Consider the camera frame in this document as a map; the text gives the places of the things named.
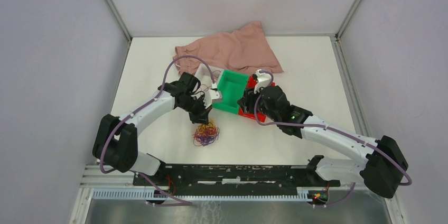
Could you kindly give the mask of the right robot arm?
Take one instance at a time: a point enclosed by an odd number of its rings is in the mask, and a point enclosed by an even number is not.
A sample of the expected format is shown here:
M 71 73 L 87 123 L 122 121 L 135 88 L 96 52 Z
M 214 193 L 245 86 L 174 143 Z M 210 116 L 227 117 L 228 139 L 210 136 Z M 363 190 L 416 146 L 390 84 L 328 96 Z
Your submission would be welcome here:
M 356 183 L 384 198 L 412 184 L 408 163 L 391 137 L 376 139 L 331 125 L 293 105 L 279 86 L 250 90 L 241 103 L 267 121 L 218 111 L 215 163 L 304 165 L 305 179 L 312 186 L 332 180 Z

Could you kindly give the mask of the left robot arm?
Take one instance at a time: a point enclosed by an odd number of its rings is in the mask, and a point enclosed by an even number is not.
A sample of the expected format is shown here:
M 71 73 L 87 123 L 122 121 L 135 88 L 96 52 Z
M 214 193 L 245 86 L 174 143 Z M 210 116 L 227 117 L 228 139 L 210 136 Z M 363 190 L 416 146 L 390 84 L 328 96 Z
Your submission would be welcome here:
M 197 94 L 195 87 L 199 79 L 183 73 L 177 81 L 163 83 L 149 101 L 121 116 L 105 115 L 92 149 L 95 158 L 122 173 L 135 171 L 146 174 L 153 185 L 160 185 L 166 179 L 166 170 L 160 167 L 162 161 L 138 149 L 138 136 L 149 125 L 164 114 L 181 108 L 188 112 L 194 124 L 207 124 L 208 114 L 214 100 L 220 93 Z

